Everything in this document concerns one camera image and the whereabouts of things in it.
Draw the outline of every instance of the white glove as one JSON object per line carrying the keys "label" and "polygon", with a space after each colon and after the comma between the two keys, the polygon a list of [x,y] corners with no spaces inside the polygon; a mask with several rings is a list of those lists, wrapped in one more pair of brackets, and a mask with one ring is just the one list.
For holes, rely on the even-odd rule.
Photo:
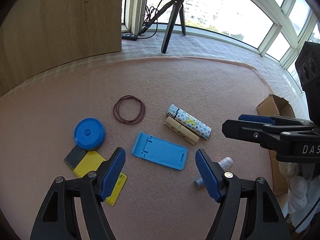
{"label": "white glove", "polygon": [[290,188],[288,194],[288,213],[294,214],[304,208],[307,204],[308,185],[306,180],[301,176],[295,176],[290,179]]}
{"label": "white glove", "polygon": [[282,163],[279,162],[280,173],[288,179],[296,176],[300,171],[299,163]]}
{"label": "white glove", "polygon": [[[289,218],[289,223],[292,222],[292,225],[296,227],[302,219],[309,213],[311,208],[315,205],[316,201],[320,197],[320,176],[315,177],[312,180],[307,181],[307,204],[305,205],[304,208],[297,210],[293,215],[290,216]],[[306,220],[297,228],[296,232],[300,233],[304,229],[307,228],[307,226],[310,224],[313,216],[316,214],[318,211],[319,204],[315,207],[315,209],[311,212],[311,214],[306,218]]]}

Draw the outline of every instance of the floor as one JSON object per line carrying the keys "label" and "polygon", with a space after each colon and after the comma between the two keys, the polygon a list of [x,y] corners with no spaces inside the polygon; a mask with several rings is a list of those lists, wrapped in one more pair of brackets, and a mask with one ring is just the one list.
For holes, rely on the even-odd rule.
{"label": "floor", "polygon": [[[0,98],[0,176],[11,174],[10,181],[0,182],[0,191],[6,192],[0,194],[0,207],[22,240],[29,239],[55,177],[75,178],[63,159],[74,146],[74,127],[86,117],[100,119],[107,129],[106,142],[98,150],[104,158],[117,146],[127,152],[123,172],[128,180],[115,206],[103,205],[117,240],[205,239],[218,204],[205,189],[193,186],[200,176],[194,160],[199,148],[214,161],[231,157],[231,171],[238,177],[263,176],[272,185],[268,151],[226,139],[221,125],[240,114],[257,114],[255,107],[272,90],[290,100],[297,116],[303,115],[280,67],[246,49],[191,35],[173,34],[163,55],[162,38],[159,33],[150,40],[123,41],[122,52],[58,66]],[[132,93],[147,107],[137,126],[120,124],[112,116],[114,103]],[[164,126],[172,103],[209,125],[209,140],[192,146]],[[138,111],[134,102],[123,108],[127,118]],[[131,155],[139,130],[187,147],[185,168],[176,171]],[[87,240],[80,206],[77,201],[80,230]],[[239,237],[244,207],[242,201],[233,239]]]}

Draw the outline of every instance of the wooden clothespin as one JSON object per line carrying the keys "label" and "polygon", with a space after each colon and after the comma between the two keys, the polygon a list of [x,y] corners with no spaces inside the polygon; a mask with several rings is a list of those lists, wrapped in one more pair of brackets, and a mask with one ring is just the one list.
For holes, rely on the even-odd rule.
{"label": "wooden clothespin", "polygon": [[179,124],[176,120],[172,119],[171,117],[168,117],[164,121],[164,124],[193,145],[195,145],[196,142],[199,140],[199,136],[195,135],[193,132],[188,130],[183,125]]}

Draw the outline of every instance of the cardboard box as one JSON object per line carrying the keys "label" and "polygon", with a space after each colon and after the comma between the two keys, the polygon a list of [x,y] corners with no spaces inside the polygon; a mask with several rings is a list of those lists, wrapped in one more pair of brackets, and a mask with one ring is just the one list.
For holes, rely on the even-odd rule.
{"label": "cardboard box", "polygon": [[[284,98],[270,94],[258,106],[257,111],[259,115],[279,115],[295,118],[293,109],[289,102]],[[276,160],[276,152],[269,151],[273,176],[273,193],[275,195],[282,195],[288,193],[287,179],[282,176],[279,170],[279,162]]]}

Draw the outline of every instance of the patterned lighter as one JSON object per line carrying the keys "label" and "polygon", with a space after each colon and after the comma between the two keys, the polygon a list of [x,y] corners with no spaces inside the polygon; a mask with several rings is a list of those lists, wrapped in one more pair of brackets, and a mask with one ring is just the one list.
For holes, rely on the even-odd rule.
{"label": "patterned lighter", "polygon": [[178,123],[182,124],[184,127],[188,128],[190,131],[196,135],[208,139],[211,133],[211,128],[206,126],[204,123],[200,122],[190,114],[186,113],[175,105],[171,105],[167,111],[167,115],[176,120]]}

